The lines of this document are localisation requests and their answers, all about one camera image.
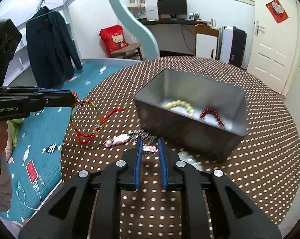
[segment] door handle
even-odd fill
[[[259,21],[256,21],[255,23],[255,35],[258,36],[258,33],[259,33],[259,29],[265,29],[264,27],[260,26],[259,25]]]

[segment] storage box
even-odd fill
[[[141,127],[183,147],[223,162],[247,135],[245,91],[223,82],[177,70],[162,70],[134,95]],[[166,109],[166,102],[182,100],[193,106]],[[217,109],[225,128],[212,115],[200,119],[207,108]]]

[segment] red door decoration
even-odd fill
[[[280,4],[279,0],[274,0],[268,4],[266,4],[266,7],[273,15],[275,21],[277,23],[281,23],[284,20],[287,20],[289,17],[283,8],[283,6]]]

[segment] black suitcase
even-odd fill
[[[239,28],[224,26],[220,61],[242,67],[247,33]]]

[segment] red pillow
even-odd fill
[[[124,39],[123,28],[120,25],[102,29],[99,36],[103,40],[106,46],[106,52],[109,56],[111,52],[129,45]]]

